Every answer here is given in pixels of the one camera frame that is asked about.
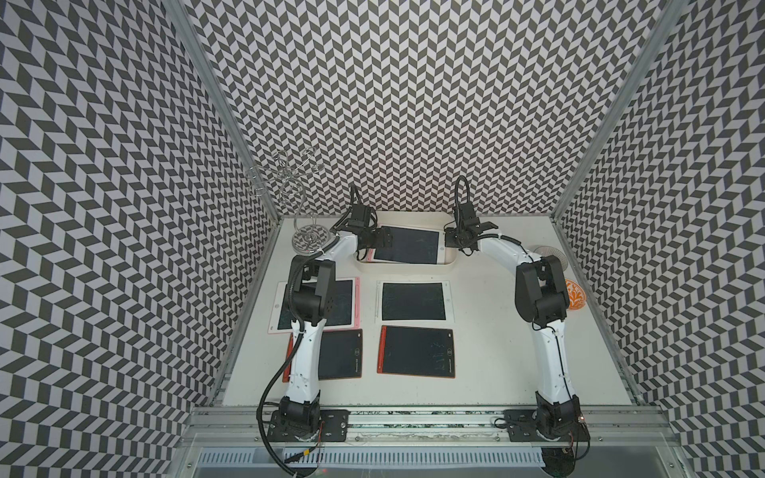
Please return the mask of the pink edged writing tablet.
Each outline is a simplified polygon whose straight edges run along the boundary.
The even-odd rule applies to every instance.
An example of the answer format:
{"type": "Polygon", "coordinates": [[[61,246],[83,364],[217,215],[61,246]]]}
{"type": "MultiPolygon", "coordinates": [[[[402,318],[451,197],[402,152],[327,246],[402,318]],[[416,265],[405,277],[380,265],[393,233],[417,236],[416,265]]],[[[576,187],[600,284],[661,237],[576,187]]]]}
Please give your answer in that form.
{"type": "MultiPolygon", "coordinates": [[[[354,330],[360,326],[359,289],[358,278],[339,279],[336,282],[333,308],[325,326],[327,330],[354,330]]],[[[293,316],[287,304],[287,283],[280,282],[274,296],[267,333],[270,335],[290,333],[292,319],[293,316]]]]}

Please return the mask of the white framed writing tablet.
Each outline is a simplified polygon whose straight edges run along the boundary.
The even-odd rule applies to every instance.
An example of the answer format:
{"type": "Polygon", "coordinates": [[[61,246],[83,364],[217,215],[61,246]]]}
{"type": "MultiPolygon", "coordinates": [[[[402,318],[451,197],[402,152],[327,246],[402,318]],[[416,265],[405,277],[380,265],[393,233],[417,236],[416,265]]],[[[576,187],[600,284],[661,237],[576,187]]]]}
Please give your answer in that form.
{"type": "Polygon", "coordinates": [[[455,322],[450,282],[378,282],[376,321],[455,322]]]}

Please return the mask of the red framed writing tablet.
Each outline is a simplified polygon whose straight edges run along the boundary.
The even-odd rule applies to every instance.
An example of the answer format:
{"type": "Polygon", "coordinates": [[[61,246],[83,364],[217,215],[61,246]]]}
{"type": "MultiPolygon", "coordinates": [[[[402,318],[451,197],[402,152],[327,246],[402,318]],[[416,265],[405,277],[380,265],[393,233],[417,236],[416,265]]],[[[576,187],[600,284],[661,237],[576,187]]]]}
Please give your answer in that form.
{"type": "Polygon", "coordinates": [[[324,332],[319,358],[319,380],[361,378],[363,344],[361,329],[324,332]]]}

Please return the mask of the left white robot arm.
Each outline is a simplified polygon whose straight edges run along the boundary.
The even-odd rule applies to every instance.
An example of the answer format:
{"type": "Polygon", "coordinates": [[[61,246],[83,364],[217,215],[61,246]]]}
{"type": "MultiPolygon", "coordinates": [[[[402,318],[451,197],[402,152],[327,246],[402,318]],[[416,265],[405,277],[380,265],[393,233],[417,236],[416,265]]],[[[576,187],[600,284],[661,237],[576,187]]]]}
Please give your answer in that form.
{"type": "Polygon", "coordinates": [[[285,362],[290,374],[279,402],[281,423],[308,434],[319,430],[321,342],[336,295],[337,261],[388,243],[377,212],[362,204],[352,205],[331,228],[312,223],[296,231],[286,285],[293,348],[285,362]]]}

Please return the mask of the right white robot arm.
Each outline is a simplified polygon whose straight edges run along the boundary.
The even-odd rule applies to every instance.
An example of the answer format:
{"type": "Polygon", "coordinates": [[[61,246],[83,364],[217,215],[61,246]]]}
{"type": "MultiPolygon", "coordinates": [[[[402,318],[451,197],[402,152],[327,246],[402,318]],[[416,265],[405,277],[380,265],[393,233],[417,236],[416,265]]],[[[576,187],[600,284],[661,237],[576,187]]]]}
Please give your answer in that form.
{"type": "Polygon", "coordinates": [[[452,208],[454,225],[445,227],[445,246],[463,253],[478,252],[514,274],[514,304],[528,324],[537,366],[536,434],[543,440],[586,437],[581,402],[567,364],[565,321],[570,297],[561,261],[540,256],[507,236],[492,222],[481,221],[466,201],[452,208]]]}

